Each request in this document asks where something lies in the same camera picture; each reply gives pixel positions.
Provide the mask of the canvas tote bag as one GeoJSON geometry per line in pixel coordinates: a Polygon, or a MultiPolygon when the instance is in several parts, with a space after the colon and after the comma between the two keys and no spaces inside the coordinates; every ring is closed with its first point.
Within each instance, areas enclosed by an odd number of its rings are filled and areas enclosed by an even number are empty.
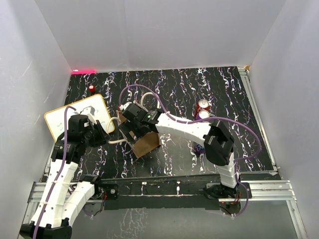
{"type": "MultiPolygon", "coordinates": [[[[144,107],[144,99],[146,96],[149,96],[149,95],[155,96],[155,94],[151,92],[147,92],[142,95],[141,101],[139,103],[137,101],[133,101],[132,103],[135,103],[139,105],[140,107],[142,107],[143,109],[147,110],[144,107]]],[[[120,124],[129,123],[128,120],[123,116],[123,112],[120,110],[117,111],[117,115],[115,117],[110,118],[109,122],[107,123],[107,128],[109,127],[110,123],[113,122],[114,120],[118,123],[118,129],[120,124]]],[[[123,137],[122,139],[111,140],[108,142],[108,144],[118,144],[122,142],[128,143],[126,139],[123,137]]],[[[156,132],[149,132],[145,134],[144,136],[136,136],[135,144],[130,144],[130,143],[128,144],[133,150],[134,155],[137,158],[140,158],[160,146],[159,134],[156,132]]]]}

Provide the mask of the purple soda can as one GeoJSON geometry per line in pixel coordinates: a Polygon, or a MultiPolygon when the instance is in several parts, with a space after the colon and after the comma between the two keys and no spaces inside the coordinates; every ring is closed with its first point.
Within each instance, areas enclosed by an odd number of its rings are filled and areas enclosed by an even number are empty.
{"type": "Polygon", "coordinates": [[[200,110],[195,117],[195,120],[206,119],[210,117],[210,112],[207,110],[200,110]]]}
{"type": "Polygon", "coordinates": [[[194,151],[198,154],[204,154],[205,153],[205,148],[201,146],[200,144],[196,143],[194,147],[194,151]]]}

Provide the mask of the red cola can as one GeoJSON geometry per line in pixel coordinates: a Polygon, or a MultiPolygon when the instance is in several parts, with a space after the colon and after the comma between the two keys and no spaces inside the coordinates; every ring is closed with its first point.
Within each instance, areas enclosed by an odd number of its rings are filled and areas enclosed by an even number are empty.
{"type": "Polygon", "coordinates": [[[201,99],[197,102],[197,105],[196,105],[197,111],[201,111],[201,110],[208,111],[209,109],[210,109],[210,103],[208,100],[201,99]]]}

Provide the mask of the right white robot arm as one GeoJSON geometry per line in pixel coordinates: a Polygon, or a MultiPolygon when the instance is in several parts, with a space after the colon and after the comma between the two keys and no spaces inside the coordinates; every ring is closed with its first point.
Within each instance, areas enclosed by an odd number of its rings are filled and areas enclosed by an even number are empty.
{"type": "Polygon", "coordinates": [[[119,107],[124,121],[119,130],[133,149],[150,133],[169,133],[183,137],[202,146],[206,158],[218,169],[220,184],[206,190],[213,198],[239,198],[240,178],[235,169],[234,138],[223,122],[199,119],[191,121],[172,116],[163,109],[146,110],[135,103],[119,107]]]}

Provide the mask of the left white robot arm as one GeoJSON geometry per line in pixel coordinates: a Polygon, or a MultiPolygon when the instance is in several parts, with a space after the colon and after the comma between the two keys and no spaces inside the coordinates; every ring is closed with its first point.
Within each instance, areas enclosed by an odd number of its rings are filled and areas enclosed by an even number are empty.
{"type": "Polygon", "coordinates": [[[72,115],[67,131],[56,139],[51,155],[49,177],[35,214],[23,224],[19,234],[25,239],[69,239],[72,225],[90,199],[103,193],[97,175],[85,176],[67,196],[80,158],[88,147],[107,143],[110,136],[91,113],[72,115]]]}

